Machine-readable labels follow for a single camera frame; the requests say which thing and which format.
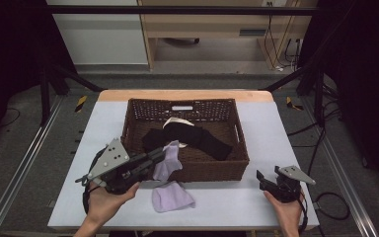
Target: basket handle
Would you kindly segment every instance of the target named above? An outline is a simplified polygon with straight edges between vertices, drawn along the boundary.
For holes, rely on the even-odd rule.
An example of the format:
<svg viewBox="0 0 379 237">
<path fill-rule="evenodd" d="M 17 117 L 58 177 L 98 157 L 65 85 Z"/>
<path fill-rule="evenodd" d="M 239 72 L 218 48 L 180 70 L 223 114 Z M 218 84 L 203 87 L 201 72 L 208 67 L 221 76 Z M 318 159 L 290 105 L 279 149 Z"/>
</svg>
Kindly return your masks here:
<svg viewBox="0 0 379 237">
<path fill-rule="evenodd" d="M 237 124 L 235 124 L 235 130 L 234 131 L 236 133 L 236 142 L 237 142 L 237 144 L 244 143 L 245 139 L 244 139 L 244 136 L 243 136 L 243 133 L 242 133 L 242 128 L 240 126 L 238 126 Z"/>
<path fill-rule="evenodd" d="M 193 111 L 193 101 L 180 101 L 180 102 L 171 102 L 171 111 L 173 112 L 186 112 Z"/>
</svg>

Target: black cloth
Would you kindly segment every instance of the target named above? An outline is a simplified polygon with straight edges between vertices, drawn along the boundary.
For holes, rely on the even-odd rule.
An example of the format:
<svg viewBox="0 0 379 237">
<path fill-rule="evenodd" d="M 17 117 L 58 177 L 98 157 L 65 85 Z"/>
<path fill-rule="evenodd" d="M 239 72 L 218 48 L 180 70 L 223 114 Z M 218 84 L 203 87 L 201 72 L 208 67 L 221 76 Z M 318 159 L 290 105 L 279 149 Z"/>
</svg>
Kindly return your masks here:
<svg viewBox="0 0 379 237">
<path fill-rule="evenodd" d="M 152 128 L 142 138 L 145 152 L 165 146 L 166 142 L 173 140 L 195 147 L 219 161 L 226 160 L 232 151 L 232 146 L 220 141 L 208 130 L 181 122 L 170 122 L 163 130 Z"/>
</svg>

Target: wooden cabinet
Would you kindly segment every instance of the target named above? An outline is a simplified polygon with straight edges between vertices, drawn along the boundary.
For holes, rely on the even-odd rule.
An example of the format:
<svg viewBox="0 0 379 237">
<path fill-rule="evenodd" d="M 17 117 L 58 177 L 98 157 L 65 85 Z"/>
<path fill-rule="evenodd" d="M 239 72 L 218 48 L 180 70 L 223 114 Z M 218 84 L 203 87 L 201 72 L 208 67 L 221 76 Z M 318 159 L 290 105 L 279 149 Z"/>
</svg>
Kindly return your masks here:
<svg viewBox="0 0 379 237">
<path fill-rule="evenodd" d="M 261 7 L 265 0 L 138 0 L 140 6 L 235 6 Z M 286 7 L 315 6 L 317 0 L 287 0 Z M 150 68 L 153 68 L 157 39 L 236 39 L 259 40 L 266 62 L 273 69 L 288 39 L 303 39 L 311 17 L 273 16 L 272 43 L 267 33 L 269 16 L 235 15 L 141 15 L 142 29 Z"/>
</svg>

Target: gray floor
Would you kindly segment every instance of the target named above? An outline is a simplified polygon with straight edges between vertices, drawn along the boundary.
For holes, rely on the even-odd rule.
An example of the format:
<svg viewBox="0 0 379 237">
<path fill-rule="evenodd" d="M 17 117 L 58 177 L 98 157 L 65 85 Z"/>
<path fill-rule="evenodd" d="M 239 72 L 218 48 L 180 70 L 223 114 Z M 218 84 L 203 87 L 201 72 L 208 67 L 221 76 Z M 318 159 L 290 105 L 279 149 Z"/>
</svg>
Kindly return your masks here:
<svg viewBox="0 0 379 237">
<path fill-rule="evenodd" d="M 158 49 L 157 61 L 153 71 L 141 71 L 132 68 L 124 74 L 115 72 L 101 74 L 98 71 L 84 71 L 83 76 L 95 84 L 110 89 L 125 88 L 159 88 L 159 89 L 259 89 L 270 85 L 289 73 L 269 71 L 260 55 L 259 48 L 252 40 L 202 39 L 200 44 L 168 39 L 162 41 Z M 22 185 L 16 190 L 16 196 L 4 213 L 0 223 L 0 236 L 66 236 L 49 229 L 46 224 L 51 215 L 51 202 L 57 200 L 64 177 L 67 174 L 74 152 L 79 144 L 81 134 L 86 127 L 98 93 L 68 81 L 71 92 L 65 97 L 51 95 L 53 102 L 60 102 L 60 110 L 54 118 L 54 124 L 46 134 L 39 152 L 26 172 Z M 287 133 L 296 131 L 313 120 L 307 108 L 313 104 L 313 96 L 297 97 L 294 81 L 273 93 Z M 87 95 L 88 99 L 80 113 L 75 113 L 79 98 Z M 298 111 L 286 106 L 289 96 L 294 105 L 301 105 L 306 110 Z M 20 116 L 9 125 L 0 128 L 0 197 L 10 184 L 19 164 L 36 133 L 40 130 L 39 87 L 22 92 L 12 98 L 8 112 L 2 120 L 6 124 Z M 327 108 L 327 113 L 335 110 L 336 105 Z M 333 192 L 348 198 L 343 183 L 337 179 L 332 161 L 334 156 L 350 179 L 353 190 L 361 201 L 364 213 L 368 214 L 370 224 L 379 236 L 379 173 L 362 166 L 360 153 L 356 149 L 348 130 L 338 116 L 326 123 L 325 143 L 319 146 L 311 176 L 317 181 L 310 187 L 312 199 L 323 192 Z M 293 150 L 303 170 L 307 170 L 316 144 L 319 128 L 314 127 L 297 135 L 289 136 Z M 320 205 L 323 211 L 344 214 L 344 205 L 335 197 L 322 197 Z M 364 235 L 360 229 L 360 214 L 352 210 L 346 220 L 333 220 L 318 211 L 321 227 L 327 236 L 371 236 Z M 274 232 L 261 232 L 258 236 L 274 236 Z M 304 233 L 320 235 L 313 229 Z"/>
</svg>

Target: white wall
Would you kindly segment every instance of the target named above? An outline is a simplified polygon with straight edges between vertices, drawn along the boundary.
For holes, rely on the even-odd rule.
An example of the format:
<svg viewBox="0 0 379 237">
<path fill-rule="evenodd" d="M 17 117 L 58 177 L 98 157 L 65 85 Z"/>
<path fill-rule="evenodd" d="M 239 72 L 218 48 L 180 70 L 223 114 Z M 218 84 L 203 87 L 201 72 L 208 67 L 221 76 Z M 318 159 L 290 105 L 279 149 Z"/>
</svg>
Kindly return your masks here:
<svg viewBox="0 0 379 237">
<path fill-rule="evenodd" d="M 137 5 L 135 0 L 47 0 L 48 5 Z M 54 14 L 75 64 L 147 64 L 138 15 Z"/>
</svg>

